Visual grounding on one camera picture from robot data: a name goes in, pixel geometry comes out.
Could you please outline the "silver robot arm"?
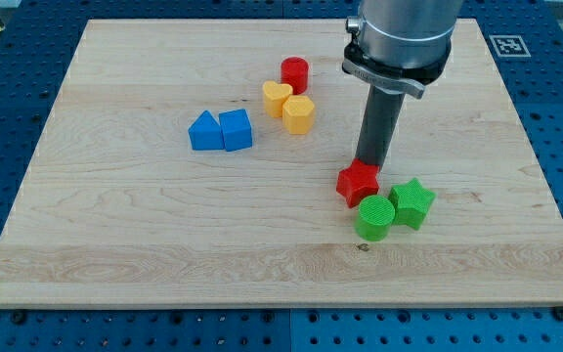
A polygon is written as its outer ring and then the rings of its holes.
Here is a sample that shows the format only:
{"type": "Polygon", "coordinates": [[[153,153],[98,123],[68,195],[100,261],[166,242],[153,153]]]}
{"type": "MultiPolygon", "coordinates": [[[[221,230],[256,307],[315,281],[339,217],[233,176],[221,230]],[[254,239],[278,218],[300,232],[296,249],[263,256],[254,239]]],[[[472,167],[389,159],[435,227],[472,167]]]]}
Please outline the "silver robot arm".
{"type": "Polygon", "coordinates": [[[462,0],[362,0],[345,29],[344,72],[417,99],[443,72],[462,0]]]}

